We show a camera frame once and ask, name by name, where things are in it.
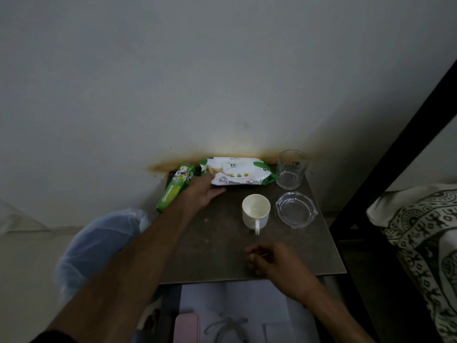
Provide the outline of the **white patterned bedsheet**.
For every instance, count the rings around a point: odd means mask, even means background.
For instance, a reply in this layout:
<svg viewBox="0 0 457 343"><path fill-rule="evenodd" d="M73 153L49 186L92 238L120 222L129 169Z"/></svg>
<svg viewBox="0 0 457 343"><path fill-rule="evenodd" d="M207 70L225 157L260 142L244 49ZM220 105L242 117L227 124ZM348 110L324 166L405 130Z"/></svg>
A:
<svg viewBox="0 0 457 343"><path fill-rule="evenodd" d="M457 183L385 192L366 215L395 247L443 343L457 343Z"/></svg>

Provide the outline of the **white bag with drawstring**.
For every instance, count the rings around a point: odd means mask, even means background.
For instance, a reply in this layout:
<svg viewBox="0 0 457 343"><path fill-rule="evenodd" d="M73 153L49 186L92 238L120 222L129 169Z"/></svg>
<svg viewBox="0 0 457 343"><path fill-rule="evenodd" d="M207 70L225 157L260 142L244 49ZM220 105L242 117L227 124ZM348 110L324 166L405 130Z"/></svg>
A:
<svg viewBox="0 0 457 343"><path fill-rule="evenodd" d="M268 280L183 285L185 313L198 317L199 343L321 343L312 314Z"/></svg>

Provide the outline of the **white green wet wipes pack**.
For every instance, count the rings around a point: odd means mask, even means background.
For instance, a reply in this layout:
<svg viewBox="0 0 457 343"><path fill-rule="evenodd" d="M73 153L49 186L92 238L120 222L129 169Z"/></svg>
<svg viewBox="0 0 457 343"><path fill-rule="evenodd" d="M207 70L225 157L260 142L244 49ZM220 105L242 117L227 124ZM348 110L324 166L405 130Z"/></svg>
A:
<svg viewBox="0 0 457 343"><path fill-rule="evenodd" d="M201 173L209 173L215 186L267 185L276 174L261 159L246 157L213 157L200 161Z"/></svg>

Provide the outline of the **black metal bed frame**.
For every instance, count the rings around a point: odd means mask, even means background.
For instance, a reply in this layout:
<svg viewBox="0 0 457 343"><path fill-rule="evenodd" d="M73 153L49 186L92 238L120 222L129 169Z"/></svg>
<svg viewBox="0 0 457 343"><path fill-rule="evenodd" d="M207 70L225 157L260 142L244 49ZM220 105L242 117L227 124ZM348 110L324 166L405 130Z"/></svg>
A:
<svg viewBox="0 0 457 343"><path fill-rule="evenodd" d="M366 209L457 115L457 60L329 227L342 240Z"/></svg>

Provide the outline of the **pink box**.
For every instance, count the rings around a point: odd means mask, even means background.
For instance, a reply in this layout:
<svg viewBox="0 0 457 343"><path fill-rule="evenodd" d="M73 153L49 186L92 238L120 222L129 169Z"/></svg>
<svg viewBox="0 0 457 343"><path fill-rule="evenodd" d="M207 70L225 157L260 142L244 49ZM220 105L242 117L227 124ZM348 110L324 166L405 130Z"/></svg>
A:
<svg viewBox="0 0 457 343"><path fill-rule="evenodd" d="M183 313L176 317L173 343L200 343L200 320L197 313Z"/></svg>

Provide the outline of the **person's left hand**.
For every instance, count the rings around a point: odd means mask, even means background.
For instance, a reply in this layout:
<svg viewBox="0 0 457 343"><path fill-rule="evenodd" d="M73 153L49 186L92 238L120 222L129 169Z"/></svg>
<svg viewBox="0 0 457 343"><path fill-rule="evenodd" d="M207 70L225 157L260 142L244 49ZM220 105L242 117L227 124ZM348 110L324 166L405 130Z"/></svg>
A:
<svg viewBox="0 0 457 343"><path fill-rule="evenodd" d="M186 216L195 215L199 210L209 204L208 190L214 187L221 187L212 184L213 179L214 175L209 173L191 179L190 185L183 191L179 198L183 213Z"/></svg>

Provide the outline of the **white ceramic mug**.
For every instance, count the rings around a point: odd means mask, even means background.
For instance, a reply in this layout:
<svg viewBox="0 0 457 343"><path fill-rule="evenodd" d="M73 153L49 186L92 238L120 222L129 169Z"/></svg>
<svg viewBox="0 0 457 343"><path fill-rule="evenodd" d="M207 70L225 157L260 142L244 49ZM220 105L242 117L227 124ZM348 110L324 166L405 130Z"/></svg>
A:
<svg viewBox="0 0 457 343"><path fill-rule="evenodd" d="M266 226L271 212L271 203L267 197L251 194L242 202L242 219L244 225L253 230L256 236Z"/></svg>

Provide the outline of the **clear glass ashtray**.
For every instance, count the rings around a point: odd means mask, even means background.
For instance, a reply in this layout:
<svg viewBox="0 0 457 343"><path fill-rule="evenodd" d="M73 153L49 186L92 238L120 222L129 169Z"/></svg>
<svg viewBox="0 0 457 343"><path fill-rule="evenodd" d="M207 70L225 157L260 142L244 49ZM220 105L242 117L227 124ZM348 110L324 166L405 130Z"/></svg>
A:
<svg viewBox="0 0 457 343"><path fill-rule="evenodd" d="M276 201L275 207L278 217L291 229L309 226L318 215L312 199L298 191L284 193Z"/></svg>

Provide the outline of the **clear glass tumbler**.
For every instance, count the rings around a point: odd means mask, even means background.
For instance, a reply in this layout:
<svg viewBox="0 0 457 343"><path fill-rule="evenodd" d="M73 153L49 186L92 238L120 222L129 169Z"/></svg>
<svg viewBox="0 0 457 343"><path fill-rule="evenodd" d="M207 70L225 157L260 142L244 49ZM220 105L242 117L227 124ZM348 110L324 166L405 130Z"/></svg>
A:
<svg viewBox="0 0 457 343"><path fill-rule="evenodd" d="M309 164L310 160L302 151L282 151L277 158L277 185L285 190L297 189L305 177Z"/></svg>

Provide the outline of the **translucent blue plastic bag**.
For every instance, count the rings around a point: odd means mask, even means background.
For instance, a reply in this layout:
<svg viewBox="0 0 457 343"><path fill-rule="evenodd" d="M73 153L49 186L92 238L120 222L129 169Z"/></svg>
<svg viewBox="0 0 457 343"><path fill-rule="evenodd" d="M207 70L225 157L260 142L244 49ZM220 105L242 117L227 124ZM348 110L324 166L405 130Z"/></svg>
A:
<svg viewBox="0 0 457 343"><path fill-rule="evenodd" d="M60 302L69 302L110 259L150 225L140 209L124 209L85 226L70 242L55 269Z"/></svg>

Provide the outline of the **black sleeve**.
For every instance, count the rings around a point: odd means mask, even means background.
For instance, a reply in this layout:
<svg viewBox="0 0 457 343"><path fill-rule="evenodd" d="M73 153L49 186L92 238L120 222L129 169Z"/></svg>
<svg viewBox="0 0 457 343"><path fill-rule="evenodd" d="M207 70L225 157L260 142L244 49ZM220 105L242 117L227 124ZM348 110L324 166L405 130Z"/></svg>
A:
<svg viewBox="0 0 457 343"><path fill-rule="evenodd" d="M58 330L50 330L50 331L43 331L42 333L38 334L33 340L29 343L78 343L75 339L71 336L58 331Z"/></svg>

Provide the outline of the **person's left forearm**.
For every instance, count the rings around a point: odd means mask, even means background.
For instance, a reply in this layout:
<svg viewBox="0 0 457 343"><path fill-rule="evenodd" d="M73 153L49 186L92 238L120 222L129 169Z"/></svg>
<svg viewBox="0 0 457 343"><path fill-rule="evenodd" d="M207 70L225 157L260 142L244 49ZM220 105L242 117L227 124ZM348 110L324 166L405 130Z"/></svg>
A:
<svg viewBox="0 0 457 343"><path fill-rule="evenodd" d="M147 230L115 255L47 328L76 343L129 343L185 228L200 209L171 204Z"/></svg>

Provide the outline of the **green tube carton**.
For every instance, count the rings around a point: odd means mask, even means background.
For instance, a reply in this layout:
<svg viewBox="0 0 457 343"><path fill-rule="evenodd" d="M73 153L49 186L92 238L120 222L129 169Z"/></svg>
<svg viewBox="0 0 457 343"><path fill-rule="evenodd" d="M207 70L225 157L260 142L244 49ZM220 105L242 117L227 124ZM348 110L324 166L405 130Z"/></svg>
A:
<svg viewBox="0 0 457 343"><path fill-rule="evenodd" d="M159 213L162 213L180 194L180 192L186 189L195 174L196 169L193 165L190 163L181 164L168 183L161 199L157 203L156 210Z"/></svg>

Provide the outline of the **person's right hand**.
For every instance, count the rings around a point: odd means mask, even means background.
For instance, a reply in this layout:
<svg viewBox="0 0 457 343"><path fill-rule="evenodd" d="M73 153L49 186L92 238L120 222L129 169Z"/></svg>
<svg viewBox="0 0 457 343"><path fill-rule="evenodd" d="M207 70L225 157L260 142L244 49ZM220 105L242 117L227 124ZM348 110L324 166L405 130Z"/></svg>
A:
<svg viewBox="0 0 457 343"><path fill-rule="evenodd" d="M275 243L275 263L269 277L265 278L284 295L304 305L305 293L320 282L291 247L282 242Z"/></svg>

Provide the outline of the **person's right forearm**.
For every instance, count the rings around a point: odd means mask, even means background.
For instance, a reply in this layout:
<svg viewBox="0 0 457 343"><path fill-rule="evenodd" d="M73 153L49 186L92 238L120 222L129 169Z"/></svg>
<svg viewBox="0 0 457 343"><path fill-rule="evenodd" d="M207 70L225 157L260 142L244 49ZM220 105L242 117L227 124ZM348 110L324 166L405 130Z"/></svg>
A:
<svg viewBox="0 0 457 343"><path fill-rule="evenodd" d="M376 343L346 306L320 283L305 293L303 304L323 324L335 343Z"/></svg>

